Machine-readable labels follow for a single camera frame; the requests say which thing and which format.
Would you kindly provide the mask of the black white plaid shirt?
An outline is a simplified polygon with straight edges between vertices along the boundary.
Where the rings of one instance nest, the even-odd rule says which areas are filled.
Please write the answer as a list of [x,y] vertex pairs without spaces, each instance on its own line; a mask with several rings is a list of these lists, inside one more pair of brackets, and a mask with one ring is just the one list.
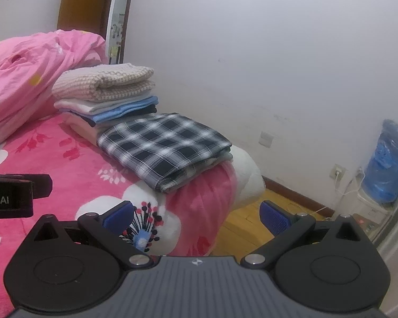
[[225,136],[178,113],[119,123],[100,134],[97,145],[150,188],[162,193],[232,160],[232,143]]

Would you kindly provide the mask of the white water dispenser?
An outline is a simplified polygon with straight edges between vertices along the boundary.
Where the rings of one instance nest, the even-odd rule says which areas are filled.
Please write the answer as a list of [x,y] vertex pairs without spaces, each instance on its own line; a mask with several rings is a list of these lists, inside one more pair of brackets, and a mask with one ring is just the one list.
[[385,238],[398,222],[398,207],[392,204],[379,205],[363,189],[363,174],[357,174],[341,193],[332,219],[339,215],[350,215],[372,242]]

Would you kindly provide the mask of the pale pink folded garment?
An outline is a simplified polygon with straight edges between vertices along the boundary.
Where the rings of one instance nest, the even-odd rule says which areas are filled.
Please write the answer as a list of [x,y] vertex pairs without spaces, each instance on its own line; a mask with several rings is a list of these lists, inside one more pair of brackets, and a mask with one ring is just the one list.
[[79,136],[90,142],[93,146],[97,146],[98,137],[106,130],[106,128],[98,128],[90,126],[88,122],[81,117],[69,112],[63,112],[63,121]]

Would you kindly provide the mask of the blue water jug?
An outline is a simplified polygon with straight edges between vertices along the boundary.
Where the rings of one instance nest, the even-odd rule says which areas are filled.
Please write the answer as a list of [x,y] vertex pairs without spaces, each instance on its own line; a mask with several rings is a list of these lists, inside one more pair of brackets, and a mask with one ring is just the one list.
[[365,169],[362,188],[380,205],[394,202],[398,196],[398,123],[383,121],[375,151]]

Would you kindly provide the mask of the pink floral bed blanket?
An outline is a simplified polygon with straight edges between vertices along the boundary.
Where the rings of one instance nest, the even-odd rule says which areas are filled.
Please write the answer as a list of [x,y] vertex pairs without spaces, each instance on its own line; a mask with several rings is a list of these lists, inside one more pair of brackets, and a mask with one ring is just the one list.
[[63,116],[26,124],[0,144],[0,174],[48,174],[53,189],[50,196],[34,202],[32,217],[0,220],[0,317],[13,309],[3,285],[4,270],[45,214],[76,220],[128,200],[136,207],[136,219],[124,239],[146,230],[151,233],[146,246],[151,255],[208,255],[228,214],[256,202],[265,190],[250,155],[239,147],[231,154],[231,160],[162,194],[75,133]]

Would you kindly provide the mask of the pink grey patchwork quilt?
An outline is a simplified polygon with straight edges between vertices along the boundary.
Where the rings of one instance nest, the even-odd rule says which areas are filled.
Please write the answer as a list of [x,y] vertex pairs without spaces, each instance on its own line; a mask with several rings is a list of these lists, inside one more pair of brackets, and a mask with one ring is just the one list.
[[62,73],[106,62],[105,40],[86,31],[57,30],[0,41],[0,144],[53,106],[51,87]]

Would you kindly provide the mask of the pink waffle folded blanket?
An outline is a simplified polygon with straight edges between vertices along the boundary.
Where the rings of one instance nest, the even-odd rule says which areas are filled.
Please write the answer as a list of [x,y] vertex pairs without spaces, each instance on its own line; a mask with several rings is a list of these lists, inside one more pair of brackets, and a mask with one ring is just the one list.
[[152,68],[130,63],[77,68],[62,73],[51,92],[57,99],[76,98],[92,102],[119,100],[152,90],[153,74]]

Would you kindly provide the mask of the black folded garment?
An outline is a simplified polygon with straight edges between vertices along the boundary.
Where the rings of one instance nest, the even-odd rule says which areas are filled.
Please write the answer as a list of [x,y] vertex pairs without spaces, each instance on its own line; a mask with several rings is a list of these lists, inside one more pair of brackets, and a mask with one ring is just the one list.
[[99,126],[99,125],[105,125],[106,123],[110,123],[110,122],[117,122],[118,120],[125,119],[125,118],[136,118],[139,116],[143,116],[143,115],[148,115],[151,113],[156,113],[157,112],[157,108],[156,105],[149,105],[145,108],[139,109],[139,110],[135,110],[135,111],[130,111],[130,112],[123,112],[123,113],[119,113],[119,114],[114,114],[114,115],[109,115],[109,116],[103,116],[103,117],[84,117],[82,116],[82,119],[84,121],[86,121],[90,126]]

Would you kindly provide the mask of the light blue folded garment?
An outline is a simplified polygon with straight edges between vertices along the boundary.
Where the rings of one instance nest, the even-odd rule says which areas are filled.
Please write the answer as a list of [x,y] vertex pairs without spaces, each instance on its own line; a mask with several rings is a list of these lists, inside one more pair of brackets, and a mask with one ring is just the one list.
[[150,106],[156,106],[158,103],[159,103],[158,97],[153,95],[149,98],[145,98],[143,100],[139,100],[133,103],[127,103],[125,105],[121,105],[117,108],[113,108],[111,110],[102,113],[86,116],[85,119],[88,121],[92,121],[94,124],[97,124],[104,121],[110,121],[113,119],[121,118],[128,113],[137,112],[145,108],[148,108]]

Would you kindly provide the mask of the brown wooden door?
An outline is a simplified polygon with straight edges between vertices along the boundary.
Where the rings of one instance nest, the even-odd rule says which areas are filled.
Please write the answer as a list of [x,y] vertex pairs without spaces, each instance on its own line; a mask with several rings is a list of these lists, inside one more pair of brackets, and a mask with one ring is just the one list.
[[61,0],[57,29],[73,29],[104,37],[111,0]]

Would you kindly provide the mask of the white wall socket plug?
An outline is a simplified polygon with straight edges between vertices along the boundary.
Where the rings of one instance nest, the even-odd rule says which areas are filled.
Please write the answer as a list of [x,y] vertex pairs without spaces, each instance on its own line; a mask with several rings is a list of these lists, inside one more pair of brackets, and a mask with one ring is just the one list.
[[345,174],[346,169],[341,165],[335,164],[329,174],[329,177],[333,179],[333,181],[337,182],[342,179]]

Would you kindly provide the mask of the white wall switch plate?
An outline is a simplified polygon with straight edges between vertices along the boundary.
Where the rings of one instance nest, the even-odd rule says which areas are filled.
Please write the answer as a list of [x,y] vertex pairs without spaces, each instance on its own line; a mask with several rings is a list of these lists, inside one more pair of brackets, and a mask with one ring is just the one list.
[[259,144],[266,148],[270,148],[272,146],[273,140],[273,135],[268,134],[264,131],[262,131],[259,136]]

